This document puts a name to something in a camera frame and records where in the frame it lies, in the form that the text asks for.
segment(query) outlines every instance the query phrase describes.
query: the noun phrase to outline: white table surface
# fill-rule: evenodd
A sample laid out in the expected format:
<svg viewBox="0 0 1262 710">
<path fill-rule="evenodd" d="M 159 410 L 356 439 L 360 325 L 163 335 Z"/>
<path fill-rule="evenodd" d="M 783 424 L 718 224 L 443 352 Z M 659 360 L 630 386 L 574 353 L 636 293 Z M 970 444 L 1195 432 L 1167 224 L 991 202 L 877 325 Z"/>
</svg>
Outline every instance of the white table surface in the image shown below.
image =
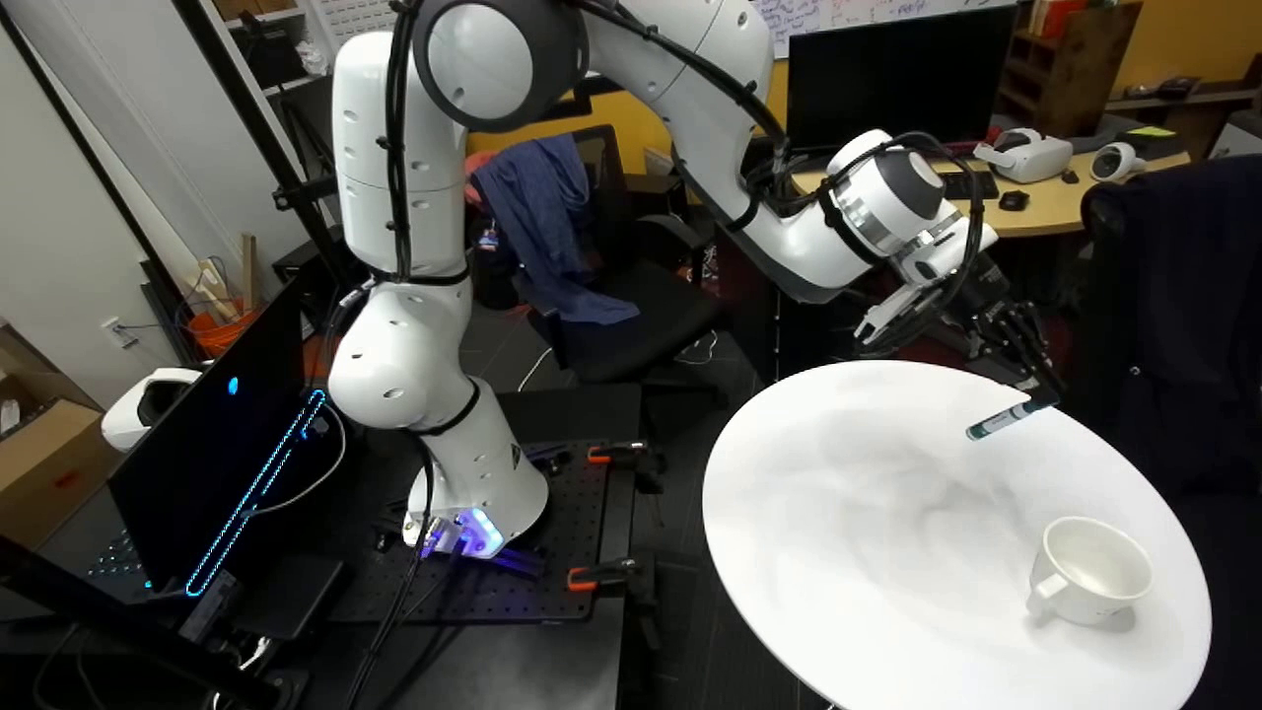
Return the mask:
<svg viewBox="0 0 1262 710">
<path fill-rule="evenodd" d="M 836 362 L 737 410 L 705 541 L 761 641 L 843 710 L 1167 710 L 1211 649 L 1200 556 L 1113 444 L 1025 393 L 922 362 Z M 1150 556 L 1132 628 L 1029 624 L 1037 536 L 1102 516 Z"/>
</svg>

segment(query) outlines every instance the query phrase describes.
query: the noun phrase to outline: office chair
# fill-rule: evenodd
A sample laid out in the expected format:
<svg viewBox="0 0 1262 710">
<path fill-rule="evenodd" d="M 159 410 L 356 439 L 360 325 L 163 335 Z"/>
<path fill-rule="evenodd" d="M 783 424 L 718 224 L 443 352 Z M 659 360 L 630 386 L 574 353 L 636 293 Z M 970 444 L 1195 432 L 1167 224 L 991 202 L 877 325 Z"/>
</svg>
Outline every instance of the office chair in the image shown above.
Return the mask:
<svg viewBox="0 0 1262 710">
<path fill-rule="evenodd" d="M 553 344 L 557 362 L 581 382 L 644 379 L 718 322 L 718 299 L 678 279 L 648 253 L 651 245 L 678 245 L 682 253 L 693 253 L 705 249 L 711 236 L 689 228 L 678 212 L 636 212 L 611 127 L 586 127 L 572 136 L 590 186 L 586 249 L 598 269 L 586 287 L 630 299 L 640 314 L 624 322 L 567 322 L 557 312 L 534 307 L 534 325 Z"/>
<path fill-rule="evenodd" d="M 1063 410 L 1173 500 L 1262 479 L 1262 156 L 1086 197 L 1094 270 Z"/>
</svg>

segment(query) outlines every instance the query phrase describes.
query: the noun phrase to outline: white cup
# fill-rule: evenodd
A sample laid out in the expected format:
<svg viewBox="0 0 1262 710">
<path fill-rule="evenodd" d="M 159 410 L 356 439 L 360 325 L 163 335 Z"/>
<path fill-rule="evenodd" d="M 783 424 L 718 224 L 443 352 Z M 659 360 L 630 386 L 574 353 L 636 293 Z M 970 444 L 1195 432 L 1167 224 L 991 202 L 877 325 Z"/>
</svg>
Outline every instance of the white cup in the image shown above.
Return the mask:
<svg viewBox="0 0 1262 710">
<path fill-rule="evenodd" d="M 1088 516 L 1046 524 L 1029 571 L 1029 620 L 1109 624 L 1146 592 L 1150 562 L 1142 548 Z"/>
</svg>

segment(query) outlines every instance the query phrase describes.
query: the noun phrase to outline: black pen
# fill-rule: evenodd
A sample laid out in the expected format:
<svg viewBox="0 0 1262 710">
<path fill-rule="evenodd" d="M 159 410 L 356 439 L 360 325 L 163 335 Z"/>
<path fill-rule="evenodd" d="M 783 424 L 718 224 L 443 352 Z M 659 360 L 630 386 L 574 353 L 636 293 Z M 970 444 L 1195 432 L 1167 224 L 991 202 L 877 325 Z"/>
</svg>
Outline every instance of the black pen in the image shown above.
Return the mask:
<svg viewBox="0 0 1262 710">
<path fill-rule="evenodd" d="M 1006 429 L 1006 424 L 1015 424 L 1015 420 L 1023 420 L 1023 418 L 1029 418 L 1033 410 L 1046 410 L 1046 406 L 1049 406 L 1049 396 L 1015 402 L 1015 406 L 1006 406 L 1006 410 L 973 420 L 965 432 L 970 432 L 973 442 L 977 442 L 977 439 L 991 439 L 995 429 Z"/>
</svg>

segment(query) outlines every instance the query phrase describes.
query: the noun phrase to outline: computer monitor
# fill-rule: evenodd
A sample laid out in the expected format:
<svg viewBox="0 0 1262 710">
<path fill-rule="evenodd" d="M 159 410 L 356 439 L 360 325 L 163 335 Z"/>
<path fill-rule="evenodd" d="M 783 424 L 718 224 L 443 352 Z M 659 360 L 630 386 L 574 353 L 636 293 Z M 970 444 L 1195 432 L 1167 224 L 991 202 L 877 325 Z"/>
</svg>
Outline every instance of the computer monitor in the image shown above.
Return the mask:
<svg viewBox="0 0 1262 710">
<path fill-rule="evenodd" d="M 300 348 L 288 287 L 116 470 L 117 516 L 154 588 L 202 596 L 285 470 L 309 396 Z"/>
<path fill-rule="evenodd" d="M 1015 22 L 1011 3 L 791 34 L 791 151 L 829 156 L 872 127 L 925 128 L 940 140 L 985 136 Z"/>
</svg>

